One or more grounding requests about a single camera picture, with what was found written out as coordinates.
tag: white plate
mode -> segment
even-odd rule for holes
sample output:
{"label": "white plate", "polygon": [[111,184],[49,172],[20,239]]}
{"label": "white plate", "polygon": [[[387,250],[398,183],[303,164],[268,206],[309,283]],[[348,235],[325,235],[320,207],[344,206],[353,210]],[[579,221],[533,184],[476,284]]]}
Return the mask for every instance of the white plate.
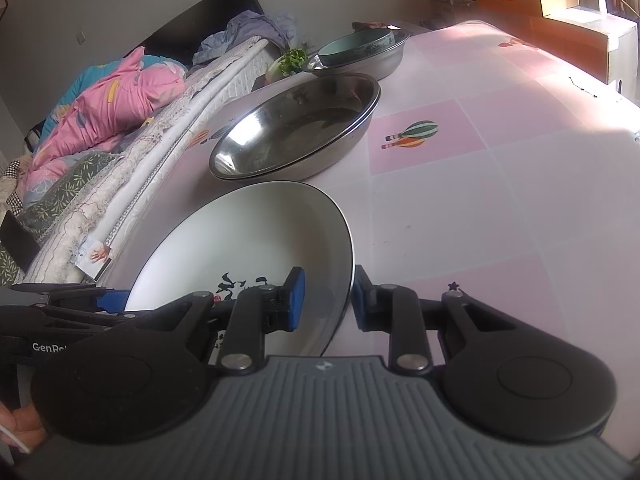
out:
{"label": "white plate", "polygon": [[154,251],[126,310],[150,310],[194,290],[222,300],[257,278],[282,285],[291,267],[305,270],[299,328],[266,337],[267,354],[320,355],[338,328],[353,283],[351,233],[338,206],[301,182],[253,184],[208,203]]}

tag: table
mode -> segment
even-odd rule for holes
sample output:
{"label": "table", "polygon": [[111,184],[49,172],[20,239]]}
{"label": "table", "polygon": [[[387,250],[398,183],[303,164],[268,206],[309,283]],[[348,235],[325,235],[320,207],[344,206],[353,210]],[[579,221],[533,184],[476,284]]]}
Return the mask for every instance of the table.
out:
{"label": "table", "polygon": [[[313,77],[226,105],[208,129]],[[640,109],[581,70],[480,22],[410,38],[360,143],[309,179],[340,206],[374,283],[478,300],[593,352],[615,374],[604,437],[640,449]],[[382,149],[416,121],[438,132]],[[232,186],[196,137],[145,212],[110,286],[131,286],[164,236]],[[328,355],[386,354],[347,312]]]}

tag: mattress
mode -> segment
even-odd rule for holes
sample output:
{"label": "mattress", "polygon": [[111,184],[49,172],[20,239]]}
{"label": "mattress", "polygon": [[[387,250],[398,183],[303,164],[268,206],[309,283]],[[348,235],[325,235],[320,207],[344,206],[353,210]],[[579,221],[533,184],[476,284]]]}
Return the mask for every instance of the mattress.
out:
{"label": "mattress", "polygon": [[251,38],[191,75],[184,93],[156,117],[125,156],[105,168],[73,200],[19,281],[80,282],[84,275],[71,261],[88,234],[122,243],[127,227],[135,223],[135,213],[144,209],[198,126],[229,99],[249,93],[255,78],[273,62],[276,56],[268,45],[266,40]]}

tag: orange balloon print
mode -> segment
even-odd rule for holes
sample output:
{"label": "orange balloon print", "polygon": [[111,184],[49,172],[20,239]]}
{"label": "orange balloon print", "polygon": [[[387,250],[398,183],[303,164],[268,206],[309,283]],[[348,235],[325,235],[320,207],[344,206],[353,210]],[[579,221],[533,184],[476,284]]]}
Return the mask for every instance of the orange balloon print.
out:
{"label": "orange balloon print", "polygon": [[393,146],[397,146],[398,148],[415,148],[416,146],[420,146],[423,142],[424,139],[412,139],[411,137],[405,137],[403,139],[396,140],[396,142],[383,144],[382,149],[386,150],[387,148],[391,148]]}

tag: white cable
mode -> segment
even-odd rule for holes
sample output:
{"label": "white cable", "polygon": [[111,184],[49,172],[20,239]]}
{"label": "white cable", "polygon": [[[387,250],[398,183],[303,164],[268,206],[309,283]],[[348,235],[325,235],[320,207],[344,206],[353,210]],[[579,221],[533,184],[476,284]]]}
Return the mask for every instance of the white cable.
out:
{"label": "white cable", "polygon": [[23,450],[25,453],[30,453],[31,449],[29,449],[28,447],[26,447],[23,442],[16,437],[11,431],[9,431],[7,428],[5,428],[4,426],[0,425],[0,431],[2,431],[6,436],[8,436],[11,440],[13,440],[16,445]]}

